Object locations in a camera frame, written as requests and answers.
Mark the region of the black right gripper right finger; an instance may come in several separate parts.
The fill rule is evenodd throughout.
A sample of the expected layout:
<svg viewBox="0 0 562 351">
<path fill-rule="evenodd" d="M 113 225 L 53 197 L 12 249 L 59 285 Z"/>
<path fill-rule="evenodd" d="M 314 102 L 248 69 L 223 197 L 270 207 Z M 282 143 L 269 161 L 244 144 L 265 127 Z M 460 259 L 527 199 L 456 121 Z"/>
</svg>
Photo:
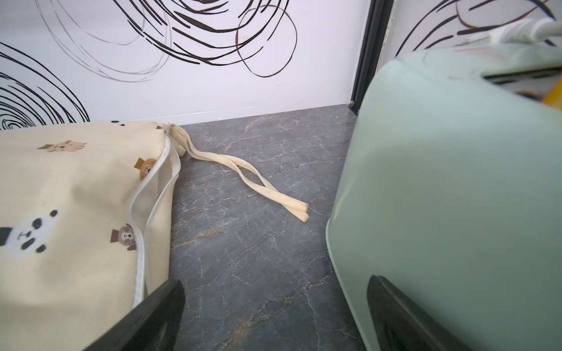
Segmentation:
<svg viewBox="0 0 562 351">
<path fill-rule="evenodd" d="M 381 350 L 469 350 L 383 276 L 371 276 L 367 302 Z"/>
</svg>

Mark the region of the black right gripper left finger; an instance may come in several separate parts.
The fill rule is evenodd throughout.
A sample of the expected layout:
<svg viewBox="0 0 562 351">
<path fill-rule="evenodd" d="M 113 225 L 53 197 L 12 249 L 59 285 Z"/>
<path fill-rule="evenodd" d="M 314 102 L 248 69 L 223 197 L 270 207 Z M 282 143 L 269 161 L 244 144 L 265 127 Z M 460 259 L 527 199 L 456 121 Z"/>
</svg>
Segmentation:
<svg viewBox="0 0 562 351">
<path fill-rule="evenodd" d="M 182 283 L 169 279 L 87 350 L 172 350 L 184 311 Z"/>
</svg>

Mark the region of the cream animal print pillowcase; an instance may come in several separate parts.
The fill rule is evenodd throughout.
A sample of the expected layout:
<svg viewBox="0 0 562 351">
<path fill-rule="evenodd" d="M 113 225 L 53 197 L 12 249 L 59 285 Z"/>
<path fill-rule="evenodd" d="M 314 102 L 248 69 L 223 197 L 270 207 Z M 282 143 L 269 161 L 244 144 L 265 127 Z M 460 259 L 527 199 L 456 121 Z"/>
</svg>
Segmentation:
<svg viewBox="0 0 562 351">
<path fill-rule="evenodd" d="M 1 133 L 1 349 L 83 350 L 169 277 L 181 157 L 216 162 L 301 221 L 307 203 L 177 125 L 92 122 Z"/>
</svg>

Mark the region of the mint green toaster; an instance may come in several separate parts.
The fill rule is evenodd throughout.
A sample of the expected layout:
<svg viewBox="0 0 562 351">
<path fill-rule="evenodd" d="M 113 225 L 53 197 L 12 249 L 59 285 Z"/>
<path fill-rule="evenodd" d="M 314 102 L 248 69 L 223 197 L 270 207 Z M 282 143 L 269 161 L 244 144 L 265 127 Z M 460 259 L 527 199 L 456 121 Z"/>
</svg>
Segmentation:
<svg viewBox="0 0 562 351">
<path fill-rule="evenodd" d="M 398 56 L 361 106 L 326 243 L 368 350 L 387 278 L 473 350 L 561 349 L 561 112 L 506 90 L 546 45 Z"/>
</svg>

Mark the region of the front yellow toast slice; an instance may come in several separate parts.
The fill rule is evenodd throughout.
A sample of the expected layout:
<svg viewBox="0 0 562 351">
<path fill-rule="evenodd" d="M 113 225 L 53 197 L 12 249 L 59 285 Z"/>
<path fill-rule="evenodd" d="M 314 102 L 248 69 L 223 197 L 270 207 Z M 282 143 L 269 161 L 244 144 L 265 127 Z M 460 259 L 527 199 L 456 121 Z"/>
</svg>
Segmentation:
<svg viewBox="0 0 562 351">
<path fill-rule="evenodd" d="M 545 95 L 541 103 L 559 111 L 562 110 L 562 78 L 560 78 L 556 85 Z"/>
</svg>

